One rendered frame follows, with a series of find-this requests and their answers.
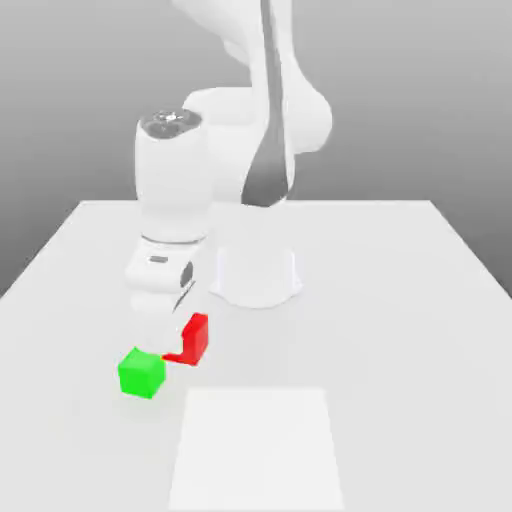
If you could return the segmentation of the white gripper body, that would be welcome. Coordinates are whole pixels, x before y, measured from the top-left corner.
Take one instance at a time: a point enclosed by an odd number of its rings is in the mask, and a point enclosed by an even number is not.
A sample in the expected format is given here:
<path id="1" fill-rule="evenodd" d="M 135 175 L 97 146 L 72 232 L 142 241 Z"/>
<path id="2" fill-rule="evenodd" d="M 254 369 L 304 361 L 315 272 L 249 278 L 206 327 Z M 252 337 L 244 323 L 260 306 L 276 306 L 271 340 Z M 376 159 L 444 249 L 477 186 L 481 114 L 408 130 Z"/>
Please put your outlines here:
<path id="1" fill-rule="evenodd" d="M 177 293 L 133 292 L 130 305 L 136 326 L 136 346 L 153 354 L 181 354 L 182 331 L 194 313 L 196 281 Z"/>

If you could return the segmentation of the small red cube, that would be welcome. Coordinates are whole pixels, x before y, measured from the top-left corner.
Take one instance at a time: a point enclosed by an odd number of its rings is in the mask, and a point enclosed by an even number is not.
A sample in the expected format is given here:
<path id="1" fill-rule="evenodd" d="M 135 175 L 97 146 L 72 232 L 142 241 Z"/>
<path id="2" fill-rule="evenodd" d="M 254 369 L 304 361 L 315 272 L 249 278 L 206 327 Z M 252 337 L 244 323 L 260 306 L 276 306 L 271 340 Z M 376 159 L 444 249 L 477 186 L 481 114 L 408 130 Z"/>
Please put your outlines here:
<path id="1" fill-rule="evenodd" d="M 180 353 L 165 353 L 161 359 L 166 362 L 196 366 L 201 360 L 209 342 L 208 315 L 193 313 L 180 332 L 182 350 Z"/>

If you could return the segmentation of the small green cube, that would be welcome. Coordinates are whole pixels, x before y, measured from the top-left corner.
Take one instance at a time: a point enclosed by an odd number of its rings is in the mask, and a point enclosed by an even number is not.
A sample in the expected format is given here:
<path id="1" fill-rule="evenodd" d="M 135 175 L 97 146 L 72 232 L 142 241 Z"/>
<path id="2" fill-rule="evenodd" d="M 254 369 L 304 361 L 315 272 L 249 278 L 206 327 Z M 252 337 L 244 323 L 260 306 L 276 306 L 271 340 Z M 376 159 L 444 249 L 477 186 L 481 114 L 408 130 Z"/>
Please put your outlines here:
<path id="1" fill-rule="evenodd" d="M 123 393 L 152 399 L 166 379 L 166 363 L 158 354 L 134 347 L 118 364 Z"/>

